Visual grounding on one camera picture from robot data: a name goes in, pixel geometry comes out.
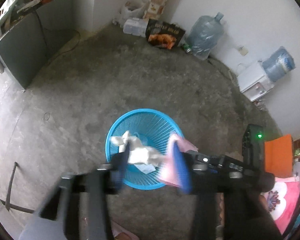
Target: orange object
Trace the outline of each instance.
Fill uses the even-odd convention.
[[[265,142],[265,171],[278,178],[292,176],[293,141],[290,134]]]

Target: gray floor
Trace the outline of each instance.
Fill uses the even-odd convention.
[[[224,70],[217,61],[157,49],[109,26],[42,68],[25,92],[0,75],[0,197],[17,161],[11,202],[35,209],[62,172],[104,162],[109,128],[136,108],[168,114],[202,152],[240,152],[248,123],[276,138],[270,116],[241,95]],[[170,187],[125,187],[109,197],[109,206],[112,218],[141,239],[186,239],[193,200]],[[30,218],[12,212],[21,223]]]

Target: blue water jug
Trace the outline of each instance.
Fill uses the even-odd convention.
[[[223,14],[218,12],[216,17],[201,16],[191,29],[186,43],[191,47],[192,53],[198,58],[205,60],[213,47],[217,45],[223,35],[223,26],[220,20]]]

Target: pink cloth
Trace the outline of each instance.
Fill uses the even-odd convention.
[[[273,205],[270,211],[280,233],[284,233],[290,223],[300,195],[300,183],[291,178],[275,178],[275,184],[271,191],[264,193],[268,205]]]
[[[181,152],[186,152],[189,150],[198,151],[198,148],[194,146],[192,143],[184,139],[183,137],[177,135],[176,133],[172,133],[170,135],[168,146],[167,146],[167,155],[165,160],[163,161],[162,168],[160,169],[159,181],[164,184],[180,187],[179,177],[177,170],[174,165],[173,160],[173,144],[177,142],[178,147]]]

